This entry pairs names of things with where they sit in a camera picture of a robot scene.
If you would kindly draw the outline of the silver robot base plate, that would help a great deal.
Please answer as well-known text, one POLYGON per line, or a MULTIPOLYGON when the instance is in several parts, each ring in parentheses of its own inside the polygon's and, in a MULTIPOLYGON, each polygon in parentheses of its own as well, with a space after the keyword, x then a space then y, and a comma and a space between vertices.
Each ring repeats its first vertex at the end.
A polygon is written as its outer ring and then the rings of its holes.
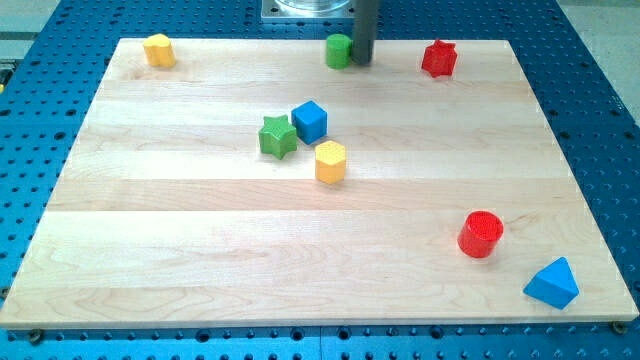
POLYGON ((262 0, 263 19, 348 18, 355 11, 353 0, 262 0))

